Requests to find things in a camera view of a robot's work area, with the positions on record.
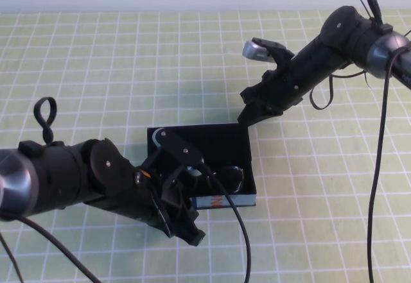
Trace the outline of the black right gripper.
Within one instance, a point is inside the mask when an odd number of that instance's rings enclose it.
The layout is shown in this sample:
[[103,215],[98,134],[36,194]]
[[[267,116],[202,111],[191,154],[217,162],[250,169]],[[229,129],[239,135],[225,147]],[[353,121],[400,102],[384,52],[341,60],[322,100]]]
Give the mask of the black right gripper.
[[238,123],[243,126],[283,115],[279,108],[298,104],[306,93],[335,72],[335,52],[318,37],[297,54],[280,43],[254,37],[246,41],[242,55],[277,65],[275,70],[263,73],[259,83],[241,91],[246,105]]

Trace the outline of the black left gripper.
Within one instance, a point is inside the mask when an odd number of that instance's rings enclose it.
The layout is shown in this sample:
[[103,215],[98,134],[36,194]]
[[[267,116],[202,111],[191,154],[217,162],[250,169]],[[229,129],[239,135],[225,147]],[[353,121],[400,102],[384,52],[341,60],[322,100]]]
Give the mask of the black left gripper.
[[163,207],[148,178],[120,153],[93,150],[89,165],[99,196],[87,205],[146,223],[190,246],[202,242],[205,233],[195,224],[199,213],[190,198],[182,196],[179,176],[184,166],[166,176],[162,185],[162,200],[166,200]]

